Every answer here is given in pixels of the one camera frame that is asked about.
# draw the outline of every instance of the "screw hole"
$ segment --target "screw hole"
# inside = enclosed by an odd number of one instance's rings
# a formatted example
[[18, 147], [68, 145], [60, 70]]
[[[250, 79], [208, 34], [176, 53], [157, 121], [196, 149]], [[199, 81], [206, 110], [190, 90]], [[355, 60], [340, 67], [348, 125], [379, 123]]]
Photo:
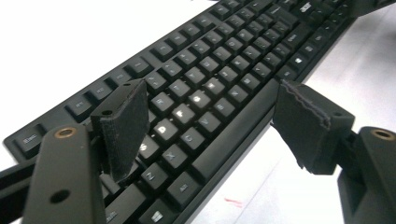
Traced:
[[76, 133], [77, 129], [75, 128], [63, 128], [55, 133], [56, 138], [67, 138]]
[[50, 196], [49, 201], [51, 203], [61, 203], [64, 200], [66, 200], [70, 195], [70, 191], [67, 189], [61, 189], [58, 192], [52, 194], [52, 196]]
[[387, 132], [385, 130], [380, 130], [380, 129], [374, 129], [371, 131], [371, 133], [382, 140], [387, 140], [387, 141], [394, 141], [396, 139], [395, 135], [393, 135], [390, 132]]
[[112, 113], [113, 113], [113, 111], [111, 111], [111, 110], [105, 110], [102, 112], [102, 114], [106, 115], [106, 116], [111, 115]]

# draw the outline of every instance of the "keyboard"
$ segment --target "keyboard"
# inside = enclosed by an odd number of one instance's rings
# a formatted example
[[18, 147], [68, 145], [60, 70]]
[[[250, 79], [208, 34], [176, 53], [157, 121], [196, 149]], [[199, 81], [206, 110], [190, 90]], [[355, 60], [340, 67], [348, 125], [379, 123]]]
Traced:
[[281, 79], [304, 80], [353, 19], [343, 1], [219, 1], [5, 140], [20, 163], [42, 137], [147, 81], [150, 130], [127, 179], [101, 175], [107, 223], [184, 223], [268, 125]]

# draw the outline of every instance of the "keycap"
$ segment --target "keycap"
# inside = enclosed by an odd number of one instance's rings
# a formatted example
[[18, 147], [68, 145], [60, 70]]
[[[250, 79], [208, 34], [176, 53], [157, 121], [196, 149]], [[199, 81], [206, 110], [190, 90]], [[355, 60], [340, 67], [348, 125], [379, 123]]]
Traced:
[[152, 66], [141, 57], [132, 58], [124, 69], [135, 78], [143, 77], [152, 71]]
[[15, 137], [15, 143], [26, 158], [32, 158], [38, 153], [38, 149], [43, 137], [40, 128], [35, 126], [19, 133]]
[[166, 190], [171, 200], [176, 202], [179, 210], [184, 209], [200, 189], [199, 184], [183, 172]]
[[171, 173], [179, 173], [187, 162], [187, 155], [178, 145], [173, 144], [162, 155], [164, 165]]
[[146, 196], [135, 184], [130, 185], [106, 208], [106, 223], [116, 224], [130, 221], [146, 199]]
[[198, 119], [198, 129], [206, 137], [212, 137], [213, 135], [215, 135], [219, 129], [219, 126], [220, 121], [210, 112], [204, 113]]
[[84, 96], [75, 96], [69, 101], [66, 109], [77, 122], [82, 122], [91, 114], [94, 107], [93, 104]]
[[139, 218], [139, 223], [172, 223], [177, 218], [177, 213], [169, 208], [163, 200], [158, 199], [154, 204]]
[[143, 139], [139, 148], [138, 157], [146, 165], [151, 164], [161, 153], [160, 146], [148, 135]]
[[151, 193], [159, 192], [165, 187], [168, 174], [156, 162], [141, 175], [143, 182], [149, 187]]
[[177, 138], [178, 128], [169, 119], [163, 119], [154, 127], [156, 138], [167, 145]]
[[176, 107], [172, 112], [172, 118], [178, 127], [184, 128], [193, 122], [195, 113], [185, 104]]
[[192, 155], [202, 149], [204, 141], [205, 138], [192, 127], [180, 136], [181, 145]]

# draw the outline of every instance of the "key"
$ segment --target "key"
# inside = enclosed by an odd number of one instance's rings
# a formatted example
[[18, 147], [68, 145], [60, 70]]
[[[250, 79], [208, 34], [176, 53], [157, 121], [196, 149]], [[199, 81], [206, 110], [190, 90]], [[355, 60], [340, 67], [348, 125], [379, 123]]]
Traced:
[[152, 98], [151, 105], [158, 115], [165, 117], [173, 109], [175, 102], [164, 92], [161, 92]]
[[220, 121], [210, 112], [204, 113], [198, 119], [198, 129], [206, 137], [214, 136], [217, 133], [219, 126], [220, 126]]
[[38, 153], [41, 139], [43, 138], [42, 132], [38, 126], [28, 128], [23, 133], [19, 133], [15, 137], [15, 143], [20, 148], [23, 155], [30, 159]]
[[218, 98], [225, 87], [217, 79], [210, 78], [204, 85], [205, 93], [212, 99]]
[[146, 199], [146, 196], [134, 184], [130, 185], [106, 208], [107, 224], [131, 221]]
[[162, 190], [168, 180], [166, 172], [155, 162], [140, 177], [153, 192]]
[[183, 172], [166, 190], [181, 211], [199, 192], [200, 186], [189, 174]]
[[181, 128], [190, 125], [193, 122], [194, 117], [195, 117], [195, 113], [185, 104], [179, 105], [172, 112], [172, 118], [174, 118], [174, 121]]
[[171, 97], [179, 103], [183, 102], [187, 98], [190, 90], [191, 88], [180, 79], [177, 79], [168, 88]]
[[166, 60], [170, 59], [175, 51], [170, 47], [168, 44], [165, 42], [160, 42], [155, 45], [154, 49], [152, 52], [157, 56], [163, 63], [166, 62]]
[[93, 111], [93, 105], [84, 96], [75, 96], [66, 105], [66, 110], [77, 122], [82, 122]]
[[159, 153], [161, 153], [160, 146], [150, 136], [146, 135], [139, 148], [138, 157], [140, 160], [146, 165], [150, 165], [159, 156]]
[[181, 145], [191, 154], [195, 155], [204, 144], [204, 137], [194, 128], [189, 128], [180, 136]]
[[235, 107], [228, 102], [225, 98], [219, 99], [214, 105], [214, 113], [220, 118], [223, 122], [228, 121], [233, 112], [235, 111]]
[[173, 174], [181, 171], [187, 162], [187, 155], [177, 145], [173, 144], [163, 153], [163, 162]]
[[152, 71], [153, 67], [141, 57], [133, 57], [124, 69], [135, 78], [143, 77]]
[[163, 119], [154, 127], [155, 136], [164, 144], [170, 144], [176, 137], [178, 128], [169, 119]]
[[170, 224], [177, 218], [177, 214], [172, 211], [163, 200], [157, 199], [152, 206], [139, 218], [139, 223], [162, 223]]
[[95, 82], [88, 91], [88, 94], [96, 102], [100, 103], [111, 93], [110, 87], [107, 86], [105, 82]]

